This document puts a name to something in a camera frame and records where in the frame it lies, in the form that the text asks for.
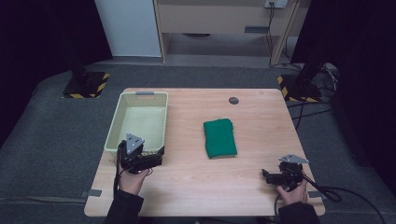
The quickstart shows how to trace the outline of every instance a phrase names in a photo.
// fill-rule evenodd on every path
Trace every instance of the green towel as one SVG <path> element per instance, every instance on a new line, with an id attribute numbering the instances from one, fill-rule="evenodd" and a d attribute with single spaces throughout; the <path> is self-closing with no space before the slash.
<path id="1" fill-rule="evenodd" d="M 229 119 L 217 119 L 204 123 L 205 147 L 210 159 L 218 156 L 236 155 L 233 124 Z"/>

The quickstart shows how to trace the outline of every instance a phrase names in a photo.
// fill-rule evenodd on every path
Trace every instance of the black backdrop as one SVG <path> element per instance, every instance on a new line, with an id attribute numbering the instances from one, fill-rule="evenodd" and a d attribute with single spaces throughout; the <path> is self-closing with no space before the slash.
<path id="1" fill-rule="evenodd" d="M 69 70 L 59 32 L 43 9 L 57 17 L 82 64 L 111 59 L 94 0 L 2 0 L 0 3 L 0 146 L 36 84 Z"/>
<path id="2" fill-rule="evenodd" d="M 372 165 L 396 195 L 395 8 L 394 1 L 313 0 L 292 62 L 338 68 L 339 126 L 358 162 Z"/>

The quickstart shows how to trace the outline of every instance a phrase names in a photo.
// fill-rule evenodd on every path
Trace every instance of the white cabinet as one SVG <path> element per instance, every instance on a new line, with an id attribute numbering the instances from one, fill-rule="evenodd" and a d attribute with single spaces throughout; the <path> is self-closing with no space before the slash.
<path id="1" fill-rule="evenodd" d="M 95 0 L 113 56 L 162 57 L 153 2 Z"/>

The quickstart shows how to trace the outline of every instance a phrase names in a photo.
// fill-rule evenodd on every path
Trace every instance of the table top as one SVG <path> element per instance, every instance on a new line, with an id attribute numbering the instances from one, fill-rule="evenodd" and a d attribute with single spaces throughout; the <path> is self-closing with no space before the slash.
<path id="1" fill-rule="evenodd" d="M 273 89 L 126 89 L 169 94 L 163 165 L 153 168 L 139 195 L 141 217 L 262 217 L 274 215 L 275 186 L 265 183 L 262 169 L 278 174 L 279 157 L 305 158 L 289 111 Z M 237 105 L 230 97 L 239 100 Z M 233 123 L 237 155 L 209 159 L 204 122 L 228 118 Z M 306 174 L 313 176 L 308 164 Z M 102 191 L 85 206 L 89 217 L 104 217 L 113 200 L 113 156 L 104 151 L 92 183 Z M 308 190 L 315 190 L 308 184 Z M 320 198 L 308 199 L 317 214 Z"/>

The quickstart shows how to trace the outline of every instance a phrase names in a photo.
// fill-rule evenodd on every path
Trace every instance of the human hand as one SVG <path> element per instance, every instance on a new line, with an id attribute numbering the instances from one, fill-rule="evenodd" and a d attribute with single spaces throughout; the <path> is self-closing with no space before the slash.
<path id="1" fill-rule="evenodd" d="M 276 186 L 277 191 L 279 192 L 280 196 L 282 196 L 283 202 L 285 205 L 289 205 L 292 203 L 306 203 L 308 201 L 308 196 L 306 194 L 306 184 L 308 182 L 303 179 L 299 186 L 296 189 L 292 190 L 291 192 L 285 191 L 282 186 Z"/>
<path id="2" fill-rule="evenodd" d="M 143 170 L 137 175 L 133 175 L 127 171 L 121 172 L 119 186 L 120 189 L 137 195 L 142 189 L 143 181 L 149 174 L 149 170 Z"/>

